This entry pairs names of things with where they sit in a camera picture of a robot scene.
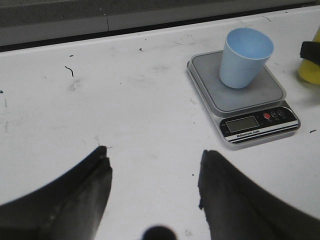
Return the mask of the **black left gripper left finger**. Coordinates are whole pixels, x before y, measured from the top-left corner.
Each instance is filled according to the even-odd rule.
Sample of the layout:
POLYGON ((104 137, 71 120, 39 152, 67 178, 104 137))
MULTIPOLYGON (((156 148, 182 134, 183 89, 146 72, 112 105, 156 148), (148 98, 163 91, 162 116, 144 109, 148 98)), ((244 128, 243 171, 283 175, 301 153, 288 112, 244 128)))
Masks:
POLYGON ((93 240, 111 192, 105 146, 68 172, 0 207, 2 240, 93 240))

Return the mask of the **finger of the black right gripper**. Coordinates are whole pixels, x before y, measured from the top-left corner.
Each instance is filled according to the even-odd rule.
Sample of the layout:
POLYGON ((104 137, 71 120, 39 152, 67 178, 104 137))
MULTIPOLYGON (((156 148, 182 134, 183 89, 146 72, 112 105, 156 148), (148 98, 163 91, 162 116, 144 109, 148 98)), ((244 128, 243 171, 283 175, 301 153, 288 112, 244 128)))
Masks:
POLYGON ((320 63, 320 43, 316 41, 304 41, 300 48, 300 57, 302 59, 313 62, 314 64, 320 63))

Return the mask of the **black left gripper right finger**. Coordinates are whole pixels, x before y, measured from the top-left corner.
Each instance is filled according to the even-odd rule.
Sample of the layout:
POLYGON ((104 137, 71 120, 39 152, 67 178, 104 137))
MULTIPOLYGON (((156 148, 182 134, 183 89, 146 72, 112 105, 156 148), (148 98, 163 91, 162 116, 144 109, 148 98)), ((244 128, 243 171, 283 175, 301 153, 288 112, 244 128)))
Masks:
POLYGON ((199 208, 213 240, 318 240, 320 221, 257 185, 215 150, 204 150, 199 208))

